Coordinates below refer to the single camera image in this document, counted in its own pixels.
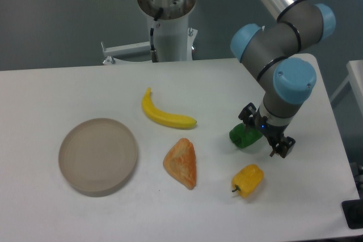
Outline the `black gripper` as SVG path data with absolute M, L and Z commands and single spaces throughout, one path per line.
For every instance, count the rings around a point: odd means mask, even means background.
M 261 115 L 259 111 L 256 112 L 256 107 L 253 103 L 247 104 L 240 112 L 238 118 L 244 124 L 246 133 L 257 131 L 258 129 L 266 137 L 272 147 L 270 157 L 277 154 L 281 158 L 286 158 L 292 151 L 296 141 L 292 137 L 284 136 L 287 125 L 270 124 L 266 115 Z

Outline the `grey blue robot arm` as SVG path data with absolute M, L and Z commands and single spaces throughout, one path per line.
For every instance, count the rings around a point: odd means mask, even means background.
M 264 29 L 248 24 L 236 32 L 230 49 L 263 88 L 261 104 L 245 106 L 239 114 L 245 127 L 262 133 L 272 154 L 286 157 L 295 140 L 285 129 L 310 96 L 316 72 L 297 53 L 332 35 L 336 20 L 326 5 L 307 0 L 261 0 L 276 25 Z M 185 61 L 191 56 L 187 28 L 179 26 L 193 10 L 196 0 L 137 0 L 146 15 L 153 62 Z

